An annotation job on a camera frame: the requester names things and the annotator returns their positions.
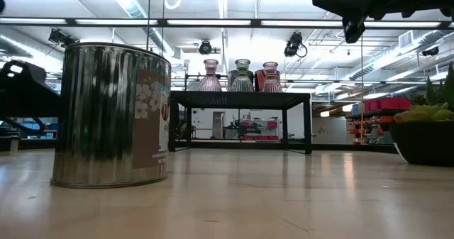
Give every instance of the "white ceiling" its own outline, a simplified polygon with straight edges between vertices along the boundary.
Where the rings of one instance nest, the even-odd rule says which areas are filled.
[[[127,18],[127,13],[115,0],[5,0],[4,16],[14,17],[87,17],[87,18]],[[164,0],[151,0],[151,18],[219,18],[219,0],[182,0],[180,6],[169,10],[163,6]],[[148,0],[139,0],[146,10]],[[254,18],[257,2],[257,18],[294,18],[294,19],[323,19],[326,11],[312,5],[311,0],[226,0],[224,18]],[[339,19],[329,14],[326,19]],[[400,14],[386,15],[385,20],[403,20]],[[438,10],[416,12],[410,20],[449,20]],[[48,41],[50,27],[16,26],[16,30],[31,38],[51,46]],[[60,28],[82,41],[107,41],[112,39],[110,28]],[[251,70],[258,70],[262,63],[275,61],[279,70],[286,65],[287,73],[301,74],[330,74],[334,68],[351,68],[360,64],[361,44],[342,44],[333,54],[341,41],[343,33],[339,30],[317,30],[306,43],[309,55],[300,62],[297,57],[286,59],[283,51],[290,35],[297,29],[226,29],[228,49],[228,67],[235,67],[238,58],[248,58],[253,63]],[[164,39],[170,44],[184,50],[194,50],[194,44],[201,40],[210,40],[214,47],[222,47],[221,29],[218,28],[165,28],[160,29]],[[312,30],[299,30],[303,38],[309,36]],[[398,36],[405,30],[367,30],[364,33],[363,55],[365,60],[371,55],[384,50],[397,42]],[[146,34],[139,28],[117,28],[114,41],[143,47]],[[203,64],[190,65],[199,71]]]

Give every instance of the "shelf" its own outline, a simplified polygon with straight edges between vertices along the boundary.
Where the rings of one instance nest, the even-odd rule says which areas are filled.
[[[191,108],[290,109],[311,98],[300,93],[172,91],[171,98]]]
[[[379,111],[371,111],[371,112],[364,113],[364,118],[370,118],[370,117],[377,116],[377,115],[380,115],[380,116],[395,115],[399,112],[404,112],[404,111],[407,111],[407,110],[406,109],[383,109],[383,110],[379,110]],[[345,118],[347,118],[347,119],[361,118],[361,114],[346,116]]]

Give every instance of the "light wood floor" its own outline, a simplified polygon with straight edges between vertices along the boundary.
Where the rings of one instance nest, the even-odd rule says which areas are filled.
[[[157,184],[63,189],[53,150],[0,156],[0,238],[453,238],[451,168],[371,152],[170,157]]]

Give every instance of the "vase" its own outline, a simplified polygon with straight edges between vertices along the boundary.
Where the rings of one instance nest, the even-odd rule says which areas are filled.
[[[215,59],[204,60],[206,74],[202,79],[199,91],[222,91],[221,83],[216,77],[216,69],[219,62]]]
[[[277,76],[277,62],[264,63],[263,71],[265,72],[265,82],[263,83],[262,92],[282,92],[282,87],[279,83],[279,77]]]
[[[250,60],[238,59],[235,64],[238,76],[233,81],[230,91],[254,91],[253,83],[248,75]]]

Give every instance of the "black planter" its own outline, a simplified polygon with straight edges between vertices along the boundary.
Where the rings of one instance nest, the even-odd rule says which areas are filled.
[[[408,163],[454,167],[454,122],[397,123],[389,130]]]

